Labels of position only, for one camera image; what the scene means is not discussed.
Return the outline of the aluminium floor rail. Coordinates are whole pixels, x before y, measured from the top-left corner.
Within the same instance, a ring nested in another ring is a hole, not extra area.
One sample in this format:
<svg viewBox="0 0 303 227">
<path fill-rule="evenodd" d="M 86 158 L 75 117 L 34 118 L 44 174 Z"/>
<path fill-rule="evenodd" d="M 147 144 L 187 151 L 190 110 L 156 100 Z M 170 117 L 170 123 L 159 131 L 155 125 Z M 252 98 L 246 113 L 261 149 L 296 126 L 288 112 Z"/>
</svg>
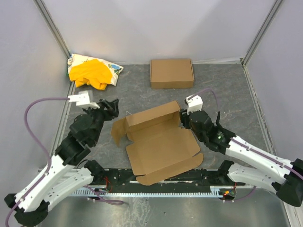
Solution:
<svg viewBox="0 0 303 227">
<path fill-rule="evenodd" d="M 265 141 L 265 145 L 267 148 L 267 151 L 272 154 L 272 155 L 276 155 L 276 151 L 273 145 L 273 142 L 271 140 L 271 136 L 267 127 L 267 123 L 261 108 L 261 105 L 259 103 L 258 97 L 257 97 L 257 93 L 254 89 L 252 80 L 250 78 L 249 75 L 249 71 L 247 69 L 246 66 L 242 66 L 243 67 L 243 71 L 244 71 L 244 75 L 247 81 L 247 84 L 249 86 L 249 90 L 250 90 L 250 95 L 252 97 L 253 100 L 253 104 L 254 104 L 254 108 L 256 110 L 257 113 L 257 118 L 258 118 L 258 122 L 260 124 L 261 127 L 261 132 L 263 135 L 263 139 Z M 291 227 L 301 227 L 301 223 L 300 223 L 300 219 L 299 219 L 299 215 L 297 214 L 297 210 L 296 207 L 292 207 L 287 203 L 283 203 L 285 211 L 286 211 L 286 216 L 288 218 L 289 224 Z"/>
<path fill-rule="evenodd" d="M 51 159 L 51 154 L 54 152 L 55 149 L 55 145 L 59 144 L 59 136 L 61 134 L 61 132 L 63 131 L 64 128 L 64 122 L 65 122 L 65 118 L 68 112 L 68 107 L 70 105 L 69 103 L 69 98 L 68 96 L 71 95 L 71 93 L 74 90 L 74 83 L 71 82 L 69 87 L 68 87 L 68 92 L 64 97 L 48 97 L 48 98 L 41 98 L 38 100 L 33 101 L 31 104 L 29 104 L 29 106 L 26 108 L 25 112 L 24 112 L 24 124 L 25 127 L 28 131 L 28 133 L 30 134 L 30 136 L 34 139 L 34 141 L 38 144 L 38 146 L 42 149 L 42 151 L 45 154 L 47 163 L 46 163 L 46 169 L 42 172 L 42 175 L 37 179 L 34 180 L 34 183 L 31 186 L 27 186 L 26 187 L 26 191 L 23 192 L 23 194 L 20 196 L 20 199 L 18 200 L 19 204 L 21 204 L 21 202 L 28 202 L 29 199 L 27 199 L 27 197 L 29 196 L 29 194 L 42 182 L 43 179 L 45 179 L 47 177 L 47 175 L 49 174 L 49 171 L 51 169 L 52 166 L 52 159 Z M 56 131 L 55 134 L 55 141 L 53 143 L 52 149 L 51 149 L 51 153 L 49 153 L 47 151 L 47 149 L 45 148 L 45 146 L 41 143 L 41 141 L 37 138 L 37 136 L 33 133 L 33 131 L 30 129 L 30 126 L 28 124 L 28 112 L 30 110 L 31 107 L 33 107 L 35 104 L 40 103 L 40 102 L 44 102 L 44 101 L 65 101 L 65 104 L 63 106 L 63 110 L 61 111 L 61 117 L 60 117 L 60 121 L 59 121 L 59 126 L 58 129 Z"/>
</svg>

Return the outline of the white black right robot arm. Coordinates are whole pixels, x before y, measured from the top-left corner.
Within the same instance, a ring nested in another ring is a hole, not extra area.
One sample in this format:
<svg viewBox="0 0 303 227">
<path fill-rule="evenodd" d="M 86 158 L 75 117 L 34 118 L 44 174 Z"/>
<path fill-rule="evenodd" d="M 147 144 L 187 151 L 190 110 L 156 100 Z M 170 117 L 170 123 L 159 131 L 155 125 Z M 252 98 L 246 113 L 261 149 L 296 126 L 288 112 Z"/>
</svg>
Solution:
<svg viewBox="0 0 303 227">
<path fill-rule="evenodd" d="M 243 167 L 225 162 L 225 174 L 233 182 L 250 184 L 274 193 L 283 202 L 300 207 L 303 203 L 303 161 L 294 161 L 272 155 L 259 149 L 220 124 L 220 116 L 212 122 L 209 115 L 198 110 L 181 109 L 182 125 L 190 129 L 211 151 L 236 158 L 247 164 Z"/>
</svg>

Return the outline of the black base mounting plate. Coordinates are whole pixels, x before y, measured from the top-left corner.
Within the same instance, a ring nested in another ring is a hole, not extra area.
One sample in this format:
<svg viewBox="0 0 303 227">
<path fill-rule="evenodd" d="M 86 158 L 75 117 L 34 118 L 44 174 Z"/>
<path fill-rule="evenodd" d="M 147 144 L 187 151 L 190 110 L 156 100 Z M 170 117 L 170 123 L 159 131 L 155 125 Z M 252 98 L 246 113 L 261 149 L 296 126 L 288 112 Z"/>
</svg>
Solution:
<svg viewBox="0 0 303 227">
<path fill-rule="evenodd" d="M 158 181 L 156 184 L 168 184 L 168 183 L 197 183 L 203 186 L 243 186 L 244 183 L 235 183 L 229 179 L 225 173 L 219 170 L 207 170 L 207 169 L 192 169 L 177 176 L 170 177 L 165 180 Z M 115 187 L 121 187 L 123 185 L 143 185 L 136 180 L 136 176 L 133 174 L 130 168 L 110 168 L 104 172 L 104 177 L 96 182 L 89 184 L 89 187 L 101 187 L 107 192 L 111 192 Z"/>
</svg>

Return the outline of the left aluminium frame post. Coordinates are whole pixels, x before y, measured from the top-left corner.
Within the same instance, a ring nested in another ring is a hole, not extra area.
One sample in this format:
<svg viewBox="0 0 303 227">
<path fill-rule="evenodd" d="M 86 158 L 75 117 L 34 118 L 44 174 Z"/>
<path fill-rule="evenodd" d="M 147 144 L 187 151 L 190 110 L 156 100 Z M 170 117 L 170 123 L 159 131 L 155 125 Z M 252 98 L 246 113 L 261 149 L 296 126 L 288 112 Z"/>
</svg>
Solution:
<svg viewBox="0 0 303 227">
<path fill-rule="evenodd" d="M 51 16 L 45 2 L 43 0 L 33 0 L 33 2 L 35 3 L 37 9 L 41 13 L 43 19 L 45 20 L 48 28 L 50 29 L 51 33 L 53 34 L 56 42 L 58 43 L 59 47 L 63 51 L 64 55 L 66 56 L 67 59 L 70 58 L 70 56 L 71 56 L 70 50 L 69 50 L 66 42 L 64 41 L 64 38 L 62 37 L 58 27 L 54 23 L 53 18 Z"/>
</svg>

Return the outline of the folded brown cardboard box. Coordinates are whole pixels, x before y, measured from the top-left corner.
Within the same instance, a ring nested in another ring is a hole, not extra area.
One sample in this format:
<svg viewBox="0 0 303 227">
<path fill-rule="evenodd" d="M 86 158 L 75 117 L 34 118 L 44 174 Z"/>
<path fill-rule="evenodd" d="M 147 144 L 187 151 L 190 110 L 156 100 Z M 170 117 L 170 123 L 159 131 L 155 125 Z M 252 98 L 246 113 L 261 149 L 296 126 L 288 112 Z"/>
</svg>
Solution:
<svg viewBox="0 0 303 227">
<path fill-rule="evenodd" d="M 150 62 L 153 89 L 192 88 L 194 73 L 191 59 L 153 59 Z"/>
</svg>

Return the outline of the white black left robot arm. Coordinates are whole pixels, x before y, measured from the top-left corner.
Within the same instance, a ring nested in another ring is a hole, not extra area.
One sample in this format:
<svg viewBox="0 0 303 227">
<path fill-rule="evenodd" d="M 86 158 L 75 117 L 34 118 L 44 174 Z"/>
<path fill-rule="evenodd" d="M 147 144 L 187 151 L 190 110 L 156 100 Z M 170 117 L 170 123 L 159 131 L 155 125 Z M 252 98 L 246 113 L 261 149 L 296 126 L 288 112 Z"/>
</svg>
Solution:
<svg viewBox="0 0 303 227">
<path fill-rule="evenodd" d="M 47 165 L 36 178 L 18 193 L 8 194 L 4 201 L 16 221 L 25 227 L 40 224 L 48 213 L 75 190 L 102 182 L 104 168 L 96 161 L 87 161 L 73 176 L 61 178 L 90 153 L 96 146 L 105 121 L 119 116 L 119 100 L 101 99 L 96 107 L 84 108 L 70 125 L 70 131 L 55 153 L 48 155 Z"/>
</svg>

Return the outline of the right aluminium floor rail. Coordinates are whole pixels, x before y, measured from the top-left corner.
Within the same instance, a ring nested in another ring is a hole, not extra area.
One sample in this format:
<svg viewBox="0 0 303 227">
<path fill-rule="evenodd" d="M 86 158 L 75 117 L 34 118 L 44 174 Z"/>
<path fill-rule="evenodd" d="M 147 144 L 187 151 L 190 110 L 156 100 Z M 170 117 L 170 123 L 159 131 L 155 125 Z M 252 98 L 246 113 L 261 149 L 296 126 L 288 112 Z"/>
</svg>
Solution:
<svg viewBox="0 0 303 227">
<path fill-rule="evenodd" d="M 246 66 L 242 66 L 243 67 L 243 71 L 244 71 L 244 75 L 247 81 L 247 84 L 249 86 L 249 90 L 250 90 L 250 95 L 252 97 L 253 100 L 253 104 L 254 104 L 254 108 L 256 110 L 257 113 L 257 118 L 258 118 L 258 122 L 260 124 L 261 127 L 261 132 L 263 135 L 263 139 L 265 141 L 265 145 L 267 148 L 267 151 L 272 154 L 272 155 L 276 155 L 276 151 L 273 145 L 273 142 L 271 140 L 271 136 L 267 127 L 267 123 L 261 108 L 261 105 L 259 103 L 258 97 L 257 97 L 257 93 L 254 89 L 252 80 L 250 78 L 249 75 L 249 71 L 247 69 Z M 291 227 L 301 227 L 301 223 L 300 223 L 300 219 L 299 219 L 299 215 L 297 214 L 297 210 L 296 207 L 292 207 L 287 203 L 283 203 L 285 211 L 286 211 L 286 216 L 288 218 L 289 224 Z"/>
</svg>

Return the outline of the right aluminium frame post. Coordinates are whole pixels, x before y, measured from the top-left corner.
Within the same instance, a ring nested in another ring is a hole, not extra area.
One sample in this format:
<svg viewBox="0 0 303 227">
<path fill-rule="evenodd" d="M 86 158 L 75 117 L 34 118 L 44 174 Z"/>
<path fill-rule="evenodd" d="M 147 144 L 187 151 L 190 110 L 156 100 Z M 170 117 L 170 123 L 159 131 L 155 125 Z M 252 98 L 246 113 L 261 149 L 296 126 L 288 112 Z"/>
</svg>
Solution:
<svg viewBox="0 0 303 227">
<path fill-rule="evenodd" d="M 278 11 L 282 7 L 284 0 L 275 0 L 273 6 L 270 8 L 265 20 L 263 21 L 260 29 L 258 30 L 257 34 L 255 35 L 251 45 L 249 46 L 244 58 L 241 61 L 242 66 L 246 66 L 249 61 L 251 60 L 254 52 L 256 51 L 258 45 L 260 44 L 262 38 L 265 36 L 267 30 L 269 29 L 271 23 L 273 22 L 275 16 L 277 15 Z"/>
</svg>

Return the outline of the left aluminium floor rail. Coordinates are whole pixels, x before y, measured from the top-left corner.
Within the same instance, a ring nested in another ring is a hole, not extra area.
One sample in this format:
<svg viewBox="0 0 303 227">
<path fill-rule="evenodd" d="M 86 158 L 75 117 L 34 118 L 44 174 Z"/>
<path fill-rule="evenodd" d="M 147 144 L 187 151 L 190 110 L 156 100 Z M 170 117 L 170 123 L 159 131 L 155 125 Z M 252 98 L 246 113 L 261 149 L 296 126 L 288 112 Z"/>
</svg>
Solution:
<svg viewBox="0 0 303 227">
<path fill-rule="evenodd" d="M 24 124 L 25 127 L 28 131 L 28 133 L 30 134 L 30 136 L 34 139 L 34 141 L 38 144 L 38 146 L 42 149 L 42 151 L 45 154 L 47 163 L 46 163 L 46 169 L 42 172 L 42 175 L 37 179 L 34 180 L 34 183 L 31 186 L 27 186 L 26 187 L 26 191 L 23 192 L 23 194 L 20 196 L 20 199 L 18 200 L 19 204 L 21 204 L 21 202 L 28 202 L 29 199 L 27 199 L 27 197 L 29 196 L 29 194 L 42 182 L 43 179 L 45 179 L 47 177 L 47 175 L 49 174 L 49 171 L 51 169 L 52 166 L 52 159 L 51 159 L 51 154 L 54 152 L 55 149 L 55 145 L 59 144 L 59 136 L 61 134 L 61 132 L 63 131 L 64 128 L 64 122 L 65 122 L 65 118 L 68 112 L 68 107 L 70 105 L 69 103 L 69 98 L 68 96 L 71 95 L 71 93 L 74 90 L 74 83 L 71 82 L 69 87 L 68 87 L 68 92 L 64 97 L 48 97 L 48 98 L 41 98 L 38 100 L 33 101 L 31 104 L 29 104 L 29 106 L 26 108 L 25 112 L 24 112 Z M 52 149 L 51 149 L 51 153 L 49 153 L 47 151 L 47 149 L 45 148 L 45 146 L 41 143 L 41 141 L 37 138 L 37 136 L 33 133 L 33 131 L 30 129 L 30 126 L 28 124 L 28 112 L 30 110 L 31 107 L 33 107 L 35 104 L 40 103 L 40 102 L 44 102 L 44 101 L 65 101 L 65 104 L 63 106 L 63 110 L 61 111 L 61 117 L 60 117 L 60 121 L 59 121 L 59 126 L 58 129 L 56 131 L 55 134 L 55 141 L 53 143 Z"/>
</svg>

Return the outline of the aluminium frame post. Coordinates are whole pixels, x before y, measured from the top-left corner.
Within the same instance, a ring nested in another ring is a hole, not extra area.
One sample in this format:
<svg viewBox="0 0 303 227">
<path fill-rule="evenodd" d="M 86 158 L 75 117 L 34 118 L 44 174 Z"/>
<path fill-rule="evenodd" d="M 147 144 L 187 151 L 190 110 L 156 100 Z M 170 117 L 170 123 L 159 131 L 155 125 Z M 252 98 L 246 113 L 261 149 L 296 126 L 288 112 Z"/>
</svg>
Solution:
<svg viewBox="0 0 303 227">
<path fill-rule="evenodd" d="M 282 7 L 284 0 L 275 0 L 273 6 L 270 8 L 265 20 L 263 21 L 260 29 L 258 30 L 257 34 L 255 35 L 251 45 L 249 46 L 244 58 L 241 61 L 242 66 L 246 66 L 249 61 L 251 60 L 254 52 L 256 51 L 258 45 L 260 44 L 262 38 L 265 36 L 267 30 L 269 29 L 271 23 L 273 22 L 275 16 L 277 15 L 278 11 Z"/>
<path fill-rule="evenodd" d="M 66 42 L 64 41 L 64 38 L 62 37 L 58 27 L 54 23 L 53 18 L 51 16 L 45 2 L 43 0 L 33 0 L 33 2 L 35 3 L 37 9 L 41 13 L 43 19 L 45 20 L 48 28 L 50 29 L 51 33 L 53 34 L 56 42 L 58 43 L 59 47 L 63 51 L 64 55 L 66 56 L 67 59 L 70 58 L 70 56 L 71 56 L 70 50 L 69 50 Z"/>
</svg>

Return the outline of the white patterned cloth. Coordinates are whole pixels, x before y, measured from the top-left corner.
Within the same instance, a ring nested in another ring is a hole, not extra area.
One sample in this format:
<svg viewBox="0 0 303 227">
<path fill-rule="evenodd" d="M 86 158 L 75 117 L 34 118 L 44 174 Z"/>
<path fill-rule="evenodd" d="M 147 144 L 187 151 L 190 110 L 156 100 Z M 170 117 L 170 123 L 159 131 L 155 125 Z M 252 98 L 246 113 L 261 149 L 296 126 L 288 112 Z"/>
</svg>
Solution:
<svg viewBox="0 0 303 227">
<path fill-rule="evenodd" d="M 80 55 L 80 54 L 72 54 L 71 57 L 68 59 L 67 64 L 68 64 L 68 74 L 70 73 L 72 67 L 80 65 L 86 61 L 97 59 L 100 62 L 104 63 L 112 72 L 113 77 L 111 79 L 111 84 L 112 86 L 116 86 L 119 74 L 123 71 L 123 67 L 120 65 L 117 65 L 115 63 L 106 61 L 104 59 L 99 59 L 95 57 L 89 57 L 85 55 Z"/>
</svg>

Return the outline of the yellow cloth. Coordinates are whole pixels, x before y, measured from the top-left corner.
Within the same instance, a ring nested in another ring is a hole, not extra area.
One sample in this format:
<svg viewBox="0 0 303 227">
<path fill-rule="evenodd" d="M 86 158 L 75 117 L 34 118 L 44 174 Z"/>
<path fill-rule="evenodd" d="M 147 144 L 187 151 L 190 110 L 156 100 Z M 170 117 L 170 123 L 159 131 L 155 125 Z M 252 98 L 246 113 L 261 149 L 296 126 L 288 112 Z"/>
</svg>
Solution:
<svg viewBox="0 0 303 227">
<path fill-rule="evenodd" d="M 111 84 L 112 77 L 110 69 L 97 59 L 74 66 L 69 73 L 69 78 L 75 82 L 76 87 L 89 85 L 98 90 L 105 90 Z"/>
</svg>

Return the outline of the brown cardboard box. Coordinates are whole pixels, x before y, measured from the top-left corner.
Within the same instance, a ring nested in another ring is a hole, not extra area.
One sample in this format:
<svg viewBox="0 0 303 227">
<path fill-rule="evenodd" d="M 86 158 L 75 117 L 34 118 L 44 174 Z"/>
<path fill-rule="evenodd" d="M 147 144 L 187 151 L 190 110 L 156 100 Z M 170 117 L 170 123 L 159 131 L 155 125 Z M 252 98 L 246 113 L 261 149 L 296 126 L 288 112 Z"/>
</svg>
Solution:
<svg viewBox="0 0 303 227">
<path fill-rule="evenodd" d="M 191 130 L 180 127 L 180 106 L 172 101 L 115 121 L 111 137 L 116 145 L 122 137 L 136 180 L 146 186 L 198 167 L 201 153 Z"/>
<path fill-rule="evenodd" d="M 194 73 L 191 59 L 153 59 L 150 62 L 153 89 L 192 88 Z"/>
</svg>

